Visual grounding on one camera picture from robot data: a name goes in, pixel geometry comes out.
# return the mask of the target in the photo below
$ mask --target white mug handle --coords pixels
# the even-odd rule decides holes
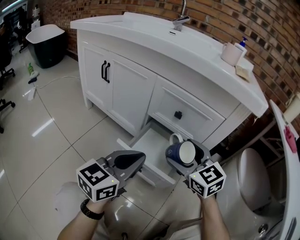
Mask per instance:
[[[224,51],[224,49],[225,49],[226,46],[227,46],[227,43],[224,43],[223,47],[222,47],[222,52]]]
[[[175,139],[178,139],[178,141],[181,143],[183,142],[183,138],[179,133],[173,133],[170,136],[170,145],[173,145],[175,143]]]

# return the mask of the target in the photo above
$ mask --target faucet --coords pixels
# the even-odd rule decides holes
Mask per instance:
[[[181,31],[182,24],[189,21],[189,16],[184,16],[184,11],[186,10],[187,0],[182,0],[182,9],[179,18],[174,19],[172,23],[174,24],[174,29]]]

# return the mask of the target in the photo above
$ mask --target cabinet door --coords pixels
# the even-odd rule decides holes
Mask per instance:
[[[112,102],[108,111],[135,135],[143,125],[157,75],[110,52]]]
[[[107,50],[83,44],[83,56],[85,62],[86,93],[92,102],[102,110],[105,110],[112,100],[113,86],[102,79],[102,64],[109,62]]]
[[[200,143],[225,120],[204,102],[160,76],[148,114],[173,132]]]

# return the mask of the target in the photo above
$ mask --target black cabinet handle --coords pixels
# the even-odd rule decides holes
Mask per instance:
[[[109,80],[107,79],[107,68],[109,68],[111,66],[110,63],[107,64],[106,68],[105,68],[105,76],[104,76],[104,80],[109,83]]]
[[[103,76],[103,67],[104,67],[105,64],[106,64],[106,61],[104,60],[104,63],[101,66],[101,77],[102,77],[102,79],[104,79],[104,76]]]
[[[174,117],[180,120],[182,118],[182,112],[176,111]]]

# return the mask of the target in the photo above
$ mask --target pants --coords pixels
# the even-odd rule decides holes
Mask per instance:
[[[80,211],[80,205],[85,199],[87,199],[87,196],[78,187],[76,182],[67,182],[61,186],[54,201],[54,208],[58,212],[61,229],[67,226],[77,216]],[[92,239],[109,239],[109,233],[104,224],[104,217],[99,220]]]

